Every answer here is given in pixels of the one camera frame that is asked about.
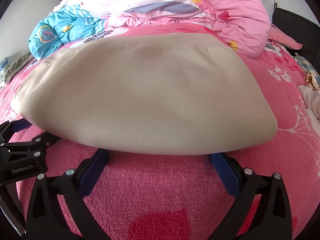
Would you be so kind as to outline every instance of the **fleece blanket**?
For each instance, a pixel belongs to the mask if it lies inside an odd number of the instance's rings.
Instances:
[[[101,30],[176,23],[206,26],[250,58],[261,54],[271,26],[261,0],[69,0],[39,22],[29,48],[41,59]]]
[[[110,36],[168,34],[173,32],[216,33],[200,25],[176,24],[117,28],[72,42]],[[277,121],[276,136],[269,143],[229,152],[243,167],[257,174],[283,176],[292,209],[293,238],[305,227],[320,200],[320,139],[311,127],[297,89],[304,72],[275,42],[269,42],[258,59],[239,54],[254,75]],[[19,85],[36,67],[29,65],[0,91],[0,117],[21,118],[10,108]],[[12,141],[26,141],[42,131],[32,126],[15,134]],[[48,149],[48,176],[60,175],[92,156],[95,148],[60,140]],[[24,213],[35,178],[18,183]],[[109,163],[92,195],[85,202],[101,227],[118,240],[206,240],[221,222],[234,199],[225,191],[208,155],[164,156],[112,152]],[[60,203],[74,232],[76,226]],[[245,232],[258,205],[256,199],[239,233]]]

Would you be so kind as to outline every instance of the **metal screw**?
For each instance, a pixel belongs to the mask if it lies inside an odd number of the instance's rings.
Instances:
[[[247,174],[247,175],[251,175],[252,174],[252,170],[249,169],[249,168],[245,168],[244,169],[244,173]]]
[[[44,178],[44,174],[43,173],[39,174],[37,178],[38,179],[43,179]]]
[[[74,173],[75,173],[75,170],[74,170],[74,169],[69,169],[69,170],[66,171],[66,174],[67,174],[68,176],[70,176],[70,175],[72,175],[72,174],[74,174]]]
[[[281,175],[279,173],[275,173],[275,178],[276,179],[281,179]]]

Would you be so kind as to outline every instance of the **pink duvet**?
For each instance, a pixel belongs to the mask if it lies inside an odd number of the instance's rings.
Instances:
[[[84,42],[110,36],[207,33],[195,24],[117,28]],[[277,43],[265,45],[258,59],[239,54],[257,80],[278,121],[275,138],[264,145],[230,152],[243,167],[270,176],[279,172],[284,179],[292,209],[293,237],[305,227],[320,201],[320,139],[311,127],[297,86],[304,72]],[[25,68],[0,90],[2,121],[19,119],[10,100],[24,78],[36,67]],[[17,133],[12,141],[30,140],[41,131],[32,126]],[[48,149],[48,176],[75,168],[96,149],[60,140]],[[35,178],[18,183],[24,213]],[[88,208],[114,240],[206,240],[228,212],[234,199],[225,191],[208,155],[161,156],[112,152],[108,165],[91,196]],[[63,212],[74,232],[76,226],[60,198]],[[254,215],[255,200],[240,230],[245,232]]]
[[[106,19],[105,30],[124,26],[197,23],[237,52],[257,58],[271,23],[261,0],[69,0],[67,5]]]

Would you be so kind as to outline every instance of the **pink comforter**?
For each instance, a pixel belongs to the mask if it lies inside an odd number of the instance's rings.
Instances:
[[[100,34],[133,36],[172,32],[207,33],[211,30],[195,24],[117,28]],[[69,43],[79,46],[94,39]],[[264,145],[230,152],[243,167],[270,176],[279,172],[289,195],[293,237],[304,228],[320,200],[320,143],[305,111],[301,94],[304,72],[278,44],[269,43],[258,59],[239,54],[255,76],[278,121],[275,138]],[[25,68],[0,91],[3,121],[19,119],[9,103],[24,78],[36,65]],[[41,131],[32,126],[17,133],[12,141],[30,140]],[[48,176],[76,168],[96,149],[60,140],[48,149]],[[35,178],[18,184],[26,213]],[[62,198],[61,205],[74,232],[76,226]],[[231,207],[233,198],[223,184],[208,155],[161,156],[112,152],[91,196],[88,208],[101,227],[114,240],[206,240]],[[256,200],[241,229],[245,232],[254,215]]]
[[[106,19],[105,30],[197,23],[250,58],[262,53],[271,27],[261,0],[69,0],[67,5]]]

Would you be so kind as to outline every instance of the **pink pillow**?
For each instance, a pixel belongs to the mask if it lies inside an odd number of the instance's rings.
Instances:
[[[269,34],[269,40],[277,41],[289,49],[301,49],[302,48],[301,43],[297,43],[293,38],[284,34],[274,24],[271,24],[271,31]]]

